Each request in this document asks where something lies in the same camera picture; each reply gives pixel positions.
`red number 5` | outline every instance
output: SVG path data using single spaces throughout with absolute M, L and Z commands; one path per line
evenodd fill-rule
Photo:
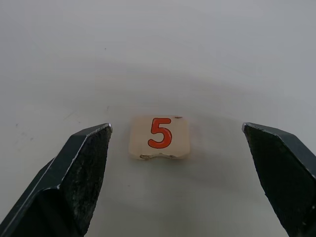
M 171 119 L 169 118 L 154 118 L 152 124 L 152 134 L 162 133 L 163 140 L 161 142 L 156 142 L 153 139 L 148 140 L 148 145 L 152 148 L 162 149 L 170 145 L 172 140 L 172 134 L 169 129 L 165 127 L 159 127 L 160 124 L 170 124 Z

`white surface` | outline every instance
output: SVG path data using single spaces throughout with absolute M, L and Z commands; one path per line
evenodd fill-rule
M 315 152 L 315 7 L 2 0 L 0 220 L 72 133 L 111 122 L 88 237 L 287 236 L 241 125 L 293 132 Z M 186 116 L 192 159 L 128 159 L 128 124 L 141 113 Z

